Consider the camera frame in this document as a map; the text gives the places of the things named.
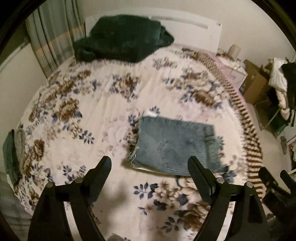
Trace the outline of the blue denim jeans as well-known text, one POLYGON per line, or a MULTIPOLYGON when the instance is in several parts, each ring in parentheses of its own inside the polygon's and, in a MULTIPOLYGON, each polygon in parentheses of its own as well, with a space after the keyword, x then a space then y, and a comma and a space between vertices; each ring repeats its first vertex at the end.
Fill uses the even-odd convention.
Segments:
POLYGON ((213 125, 144 116, 130 162, 136 169, 189 176, 188 159, 195 156, 203 167, 217 173, 223 167, 219 149, 213 125))

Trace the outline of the chair with clothes pile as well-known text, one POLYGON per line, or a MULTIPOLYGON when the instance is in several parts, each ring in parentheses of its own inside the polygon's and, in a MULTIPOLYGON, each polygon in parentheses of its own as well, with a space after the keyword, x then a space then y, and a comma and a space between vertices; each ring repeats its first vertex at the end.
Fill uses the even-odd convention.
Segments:
POLYGON ((274 57, 260 71, 268 89, 254 105, 259 129, 268 129, 277 138, 287 126, 295 126, 295 62, 274 57))

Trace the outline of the dark folded cloth bed edge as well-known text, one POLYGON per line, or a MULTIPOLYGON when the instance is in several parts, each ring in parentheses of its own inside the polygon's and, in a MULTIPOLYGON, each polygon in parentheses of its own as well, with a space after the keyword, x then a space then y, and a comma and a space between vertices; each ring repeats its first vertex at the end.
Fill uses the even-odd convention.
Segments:
POLYGON ((18 185, 22 178, 21 166, 25 156, 25 132, 22 128, 12 129, 3 144, 3 157, 6 174, 13 186, 18 185))

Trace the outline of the cardboard box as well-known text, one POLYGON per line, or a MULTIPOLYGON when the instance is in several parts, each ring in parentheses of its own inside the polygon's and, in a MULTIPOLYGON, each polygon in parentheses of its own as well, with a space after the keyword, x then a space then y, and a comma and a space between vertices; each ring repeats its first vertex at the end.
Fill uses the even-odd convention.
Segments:
POLYGON ((243 85, 243 97, 247 103, 256 104, 266 99, 266 92, 269 89, 268 80, 262 75, 261 69, 250 62, 244 61, 247 77, 243 85))

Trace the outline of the white nightstand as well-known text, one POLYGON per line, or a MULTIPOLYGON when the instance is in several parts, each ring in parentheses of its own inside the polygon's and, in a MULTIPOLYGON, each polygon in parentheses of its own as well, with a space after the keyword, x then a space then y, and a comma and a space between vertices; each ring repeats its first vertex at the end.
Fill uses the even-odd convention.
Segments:
POLYGON ((232 61, 229 58, 220 58, 220 61, 222 62, 223 66, 226 67, 226 70, 229 73, 231 79, 233 80, 233 83, 236 86, 236 88, 239 89, 243 85, 245 79, 248 76, 245 69, 241 67, 241 65, 238 62, 232 61))

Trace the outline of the dark green blanket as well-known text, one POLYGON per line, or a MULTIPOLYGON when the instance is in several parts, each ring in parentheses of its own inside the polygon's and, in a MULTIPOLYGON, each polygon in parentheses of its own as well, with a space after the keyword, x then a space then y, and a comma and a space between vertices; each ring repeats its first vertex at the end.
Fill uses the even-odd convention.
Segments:
POLYGON ((137 63, 168 47, 174 37, 159 21, 133 15, 101 17, 89 35, 77 40, 74 56, 78 61, 114 59, 137 63))

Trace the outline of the green plaid curtain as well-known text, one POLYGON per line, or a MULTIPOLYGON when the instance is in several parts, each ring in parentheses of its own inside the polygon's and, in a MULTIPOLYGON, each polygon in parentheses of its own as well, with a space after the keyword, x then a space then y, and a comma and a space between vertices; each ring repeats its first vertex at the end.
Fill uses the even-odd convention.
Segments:
POLYGON ((73 44, 85 37, 78 1, 49 0, 26 19, 32 49, 46 77, 74 55, 73 44))

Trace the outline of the white headboard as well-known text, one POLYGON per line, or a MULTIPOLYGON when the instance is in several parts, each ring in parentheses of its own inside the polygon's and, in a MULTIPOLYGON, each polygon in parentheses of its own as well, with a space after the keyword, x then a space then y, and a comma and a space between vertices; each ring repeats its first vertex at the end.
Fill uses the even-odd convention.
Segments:
POLYGON ((85 19, 86 35, 102 16, 136 15, 159 21, 175 38, 175 44, 216 53, 222 24, 203 16, 169 9, 131 8, 117 9, 91 15, 85 19))

